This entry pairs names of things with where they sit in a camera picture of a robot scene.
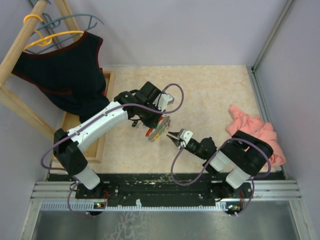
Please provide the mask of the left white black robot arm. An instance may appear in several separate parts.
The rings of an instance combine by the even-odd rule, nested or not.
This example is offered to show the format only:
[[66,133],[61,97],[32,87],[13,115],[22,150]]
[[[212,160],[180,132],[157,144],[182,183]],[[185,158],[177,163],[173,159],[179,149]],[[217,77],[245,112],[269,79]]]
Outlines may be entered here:
[[82,124],[54,134],[53,155],[64,170],[86,187],[86,192],[97,199],[103,195],[101,179],[89,166],[85,150],[106,132],[117,125],[138,116],[151,129],[158,126],[163,111],[174,102],[174,98],[158,89],[151,82],[141,89],[124,91],[117,95],[96,115]]

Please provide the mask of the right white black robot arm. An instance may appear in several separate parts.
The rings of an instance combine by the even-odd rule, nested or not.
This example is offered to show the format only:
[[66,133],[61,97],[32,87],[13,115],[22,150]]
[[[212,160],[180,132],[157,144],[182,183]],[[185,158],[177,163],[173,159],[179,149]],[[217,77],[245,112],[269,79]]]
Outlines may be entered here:
[[[234,164],[234,168],[225,180],[213,189],[214,196],[218,199],[235,198],[241,192],[241,185],[244,182],[255,177],[267,176],[268,173],[260,175],[264,165],[268,165],[268,171],[271,170],[270,157],[274,153],[272,147],[265,141],[241,130],[236,131],[220,147],[216,146],[211,137],[203,138],[198,142],[193,139],[193,132],[185,128],[179,132],[169,131],[166,136],[179,149],[170,169],[171,179],[178,186],[188,187],[194,184],[204,172],[215,176],[229,164]],[[177,181],[174,176],[174,166],[182,151],[187,151],[204,160],[203,169],[198,176],[186,183]]]

